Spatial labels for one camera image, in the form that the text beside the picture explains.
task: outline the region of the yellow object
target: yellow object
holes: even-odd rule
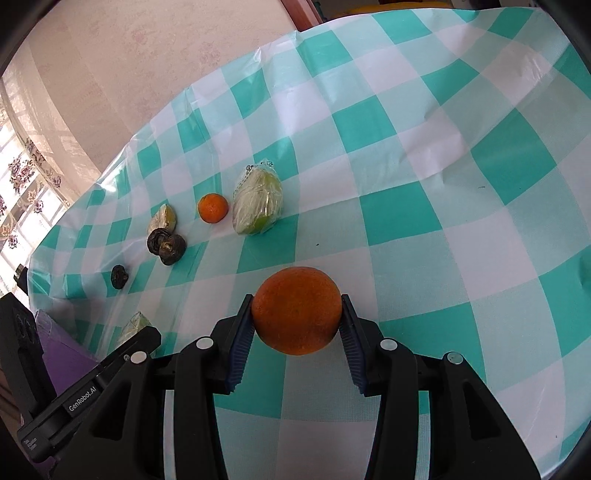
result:
[[[161,205],[148,224],[148,235],[157,228],[164,228],[169,233],[173,233],[177,224],[177,216],[170,205],[166,203]]]
[[[398,2],[396,4],[386,5],[365,5],[364,7],[348,10],[341,16],[347,17],[348,15],[374,14],[377,12],[388,12],[390,10],[406,10],[410,8],[453,8],[453,6],[448,4],[447,2]]]

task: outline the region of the curtain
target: curtain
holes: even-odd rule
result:
[[[31,254],[69,206],[60,178],[44,169],[35,146],[22,142],[9,116],[0,128],[0,294],[9,291],[28,307],[16,287],[17,267]]]

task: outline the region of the shiitake mushroom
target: shiitake mushroom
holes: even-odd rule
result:
[[[160,245],[162,242],[168,238],[170,238],[171,233],[169,233],[166,228],[155,228],[152,230],[152,233],[148,235],[148,250],[153,255],[159,255]]]
[[[125,271],[125,267],[123,265],[115,265],[113,270],[111,270],[111,285],[113,285],[113,288],[121,290],[123,287],[125,287],[128,279],[129,275]]]
[[[185,239],[176,233],[165,238],[160,243],[158,256],[164,265],[172,265],[180,260],[187,249]]]

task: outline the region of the beige wall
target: beige wall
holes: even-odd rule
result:
[[[292,30],[279,0],[61,0],[3,78],[25,130],[84,191],[183,88]]]

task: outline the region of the plastic bag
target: plastic bag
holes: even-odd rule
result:
[[[232,225],[236,233],[262,233],[273,226],[283,207],[283,189],[273,163],[248,165],[234,190]]]
[[[141,312],[136,312],[136,314],[131,317],[131,320],[127,323],[127,325],[123,327],[123,330],[121,330],[119,338],[117,338],[115,348],[123,345],[127,340],[132,338],[142,328],[148,326],[152,326],[150,321],[146,317],[144,317]]]

